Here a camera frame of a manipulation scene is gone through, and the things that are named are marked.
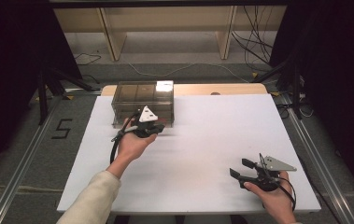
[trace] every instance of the sleeve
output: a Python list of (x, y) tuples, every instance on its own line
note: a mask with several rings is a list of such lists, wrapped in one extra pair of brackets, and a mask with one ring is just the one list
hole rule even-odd
[(108, 171), (95, 175), (57, 223), (106, 223), (120, 181)]

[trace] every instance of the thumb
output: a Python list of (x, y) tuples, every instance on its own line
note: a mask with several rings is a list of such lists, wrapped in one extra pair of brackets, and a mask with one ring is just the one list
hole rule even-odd
[(246, 187), (246, 189), (251, 191), (252, 193), (258, 195), (260, 198), (261, 198), (262, 194), (264, 193), (264, 191), (261, 190), (257, 185), (252, 184), (250, 182), (245, 182), (244, 187)]

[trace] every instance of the gray carpet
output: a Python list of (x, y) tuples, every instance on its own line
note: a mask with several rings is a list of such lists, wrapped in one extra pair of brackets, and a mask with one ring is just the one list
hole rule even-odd
[[(253, 79), (252, 70), (243, 64), (221, 65), (227, 67), (227, 69), (210, 64), (194, 64), (190, 67), (186, 67), (188, 64), (134, 65), (139, 72), (152, 75), (164, 75), (174, 72), (161, 78), (138, 75), (133, 67), (128, 64), (85, 65), (81, 66), (80, 70), (83, 75), (90, 75), (100, 81), (97, 84), (91, 77), (84, 76), (84, 81), (94, 87), (116, 84), (122, 80), (173, 79), (175, 83), (235, 83), (245, 82), (244, 80), (251, 81)], [(268, 83), (266, 84), (268, 91), (276, 90), (273, 80), (276, 80), (276, 77), (265, 81), (265, 83)], [(66, 88), (74, 87), (74, 85), (68, 82), (64, 82), (64, 85)], [(60, 102), (3, 223), (55, 223), (60, 217), (61, 214), (56, 211), (56, 207), (78, 153), (80, 141), (90, 118), (95, 97), (94, 95), (79, 95), (75, 96), (72, 100), (62, 100)], [(275, 102), (279, 104), (280, 98), (276, 97)], [(24, 119), (21, 120), (21, 125), (16, 130), (15, 137), (10, 140), (9, 148), (0, 155), (0, 193), (14, 173), (24, 150), (29, 146), (38, 127), (39, 105), (38, 101), (35, 101), (35, 97), (30, 107), (31, 109), (27, 110)], [(57, 137), (64, 135), (64, 132), (56, 130), (61, 119), (71, 119), (62, 124), (63, 128), (70, 129), (65, 139), (57, 139)], [(308, 175), (319, 189), (319, 193), (324, 196), (334, 211), (333, 203), (323, 187), (317, 171), (309, 159), (302, 140), (294, 129), (290, 118), (283, 119), (283, 122), (296, 152), (307, 166)], [(320, 119), (314, 114), (311, 118), (304, 118), (304, 125), (310, 132), (322, 158), (327, 162), (333, 177), (347, 197), (354, 212), (353, 176), (345, 166), (343, 160), (335, 155), (333, 143), (323, 129)], [(319, 201), (322, 206), (321, 211), (313, 214), (298, 214), (297, 218), (303, 223), (336, 223), (330, 209), (320, 198)], [(252, 224), (275, 223), (266, 214), (248, 215), (244, 216), (244, 218), (248, 223)], [(170, 217), (132, 217), (130, 223), (175, 223), (175, 220)], [(185, 223), (229, 224), (230, 220), (227, 216), (192, 216), (187, 217)]]

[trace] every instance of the person's right hand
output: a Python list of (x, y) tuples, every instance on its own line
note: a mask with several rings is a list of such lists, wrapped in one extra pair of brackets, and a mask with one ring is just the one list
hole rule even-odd
[[(279, 176), (289, 180), (288, 173), (285, 171), (281, 171)], [(287, 181), (281, 179), (280, 185), (291, 194), (292, 189)], [(292, 212), (290, 198), (284, 191), (275, 189), (266, 192), (261, 190), (257, 185), (249, 182), (245, 182), (244, 187), (261, 198), (264, 208), (277, 223), (285, 224), (296, 222), (295, 215)]]

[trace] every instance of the floor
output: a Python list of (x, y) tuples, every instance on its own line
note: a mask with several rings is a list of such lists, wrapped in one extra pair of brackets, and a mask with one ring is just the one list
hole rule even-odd
[[(249, 32), (238, 33), (243, 37), (249, 37)], [(197, 71), (214, 70), (213, 64), (224, 66), (225, 73), (234, 73), (234, 66), (240, 63), (249, 63), (253, 66), (261, 67), (265, 70), (267, 65), (252, 55), (247, 56), (239, 44), (232, 39), (229, 57), (227, 60), (219, 58), (218, 46), (215, 35), (210, 32), (198, 33), (131, 33), (128, 34), (125, 46), (122, 50), (120, 60), (111, 62), (108, 56), (105, 39), (102, 34), (65, 34), (73, 51), (76, 61), (81, 64), (80, 69), (89, 71), (92, 65), (118, 65), (112, 67), (130, 68), (130, 73), (161, 75), (169, 74), (178, 70), (183, 70), (187, 74), (194, 75)], [(261, 33), (265, 36), (266, 43), (272, 45), (276, 32)], [(259, 45), (252, 49), (263, 57)], [(158, 64), (158, 67), (147, 68), (146, 64)], [(244, 74), (245, 79), (252, 78), (254, 73), (260, 73), (258, 69), (249, 68)], [(266, 88), (276, 91), (274, 87), (276, 77), (266, 81)], [(288, 95), (275, 97), (276, 104), (285, 104), (289, 100)], [(20, 175), (20, 182), (16, 186), (16, 194), (12, 194), (12, 200), (1, 210), (0, 222), (2, 223), (54, 223), (61, 214), (57, 213), (56, 206), (62, 195), (64, 184), (68, 178), (68, 172), (73, 165), (74, 158), (78, 151), (79, 142), (84, 134), (85, 124), (90, 118), (92, 105), (95, 102), (95, 95), (82, 94), (75, 95), (73, 100), (58, 99), (49, 96), (50, 105), (54, 107), (53, 118), (46, 130), (41, 130), (37, 126), (38, 102), (36, 97), (30, 103), (21, 125), (16, 131), (15, 137), (10, 140), (9, 149), (0, 155), (0, 200), (5, 195), (10, 179), (13, 175)], [(310, 108), (303, 108), (306, 113), (310, 113)], [(340, 220), (342, 215), (348, 211), (340, 211), (337, 201), (333, 198), (333, 193), (322, 180), (321, 171), (317, 168), (310, 148), (318, 151), (321, 158), (325, 160), (326, 169), (330, 171), (335, 185), (340, 189), (340, 193), (347, 201), (348, 208), (354, 217), (354, 178), (344, 165), (343, 160), (334, 153), (332, 140), (327, 135), (320, 123), (320, 119), (314, 114), (311, 117), (303, 117), (302, 122), (295, 122), (290, 111), (280, 111), (284, 125), (290, 135), (290, 140), (296, 152), (304, 159), (309, 170), (309, 176), (316, 185), (318, 199), (321, 202), (322, 210), (315, 214), (298, 214), (297, 218), (303, 223), (337, 223), (333, 213)], [(54, 138), (60, 135), (57, 131), (60, 128), (60, 120), (71, 119), (64, 125), (73, 130), (67, 139), (60, 140)], [(308, 146), (304, 142), (302, 135), (298, 132), (297, 126), (304, 125), (313, 139), (314, 146)], [(39, 137), (39, 146), (33, 146), (33, 139), (36, 133), (42, 133)], [(32, 157), (27, 157), (29, 148), (34, 148)], [(28, 169), (25, 172), (15, 172), (20, 166), (21, 158), (27, 159)], [(252, 214), (244, 216), (248, 223), (275, 223), (269, 216), (264, 214)], [(114, 216), (109, 218), (108, 223), (112, 223)], [(174, 217), (169, 216), (139, 216), (131, 217), (130, 224), (148, 223), (176, 223)], [(231, 223), (229, 216), (187, 216), (185, 223)]]

